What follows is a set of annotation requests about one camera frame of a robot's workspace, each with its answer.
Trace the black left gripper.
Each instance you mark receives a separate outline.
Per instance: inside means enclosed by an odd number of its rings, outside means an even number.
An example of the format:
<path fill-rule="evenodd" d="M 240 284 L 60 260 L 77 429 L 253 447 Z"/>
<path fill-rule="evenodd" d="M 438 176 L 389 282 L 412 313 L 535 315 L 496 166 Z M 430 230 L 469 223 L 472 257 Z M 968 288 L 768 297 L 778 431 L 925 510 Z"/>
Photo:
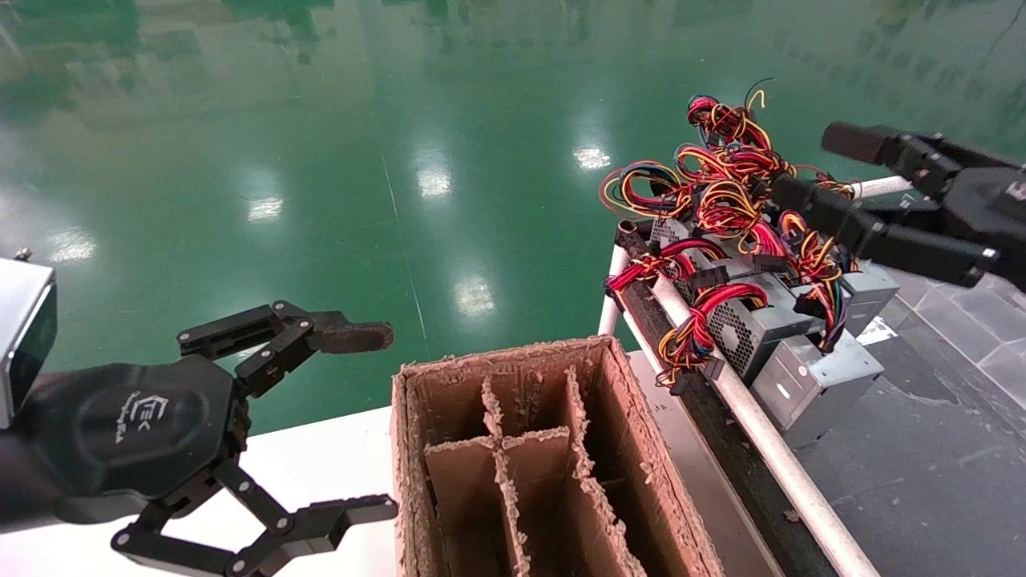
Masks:
<path fill-rule="evenodd" d="M 172 364 L 44 373 L 16 416 L 16 523 L 88 525 L 142 511 L 111 547 L 186 576 L 274 576 L 294 559 L 336 551 L 352 527 L 396 518 L 398 504 L 366 495 L 286 511 L 234 462 L 245 449 L 240 392 L 263 397 L 317 352 L 374 352 L 393 341 L 389 322 L 275 301 L 185 329 Z M 245 350 L 235 382 L 211 362 Z M 162 533 L 220 486 L 263 525 L 252 544 L 233 552 Z"/>

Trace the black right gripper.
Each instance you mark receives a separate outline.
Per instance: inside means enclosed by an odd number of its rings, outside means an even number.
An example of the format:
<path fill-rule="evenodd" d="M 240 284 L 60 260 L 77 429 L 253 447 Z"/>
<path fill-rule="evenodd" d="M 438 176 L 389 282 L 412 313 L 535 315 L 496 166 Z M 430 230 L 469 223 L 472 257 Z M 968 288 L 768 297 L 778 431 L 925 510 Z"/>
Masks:
<path fill-rule="evenodd" d="M 952 141 L 893 127 L 832 122 L 822 150 L 885 167 L 938 200 L 867 207 L 808 180 L 781 175 L 770 200 L 797 211 L 811 229 L 833 238 L 858 259 L 971 288 L 985 273 L 1025 288 L 1024 164 Z"/>

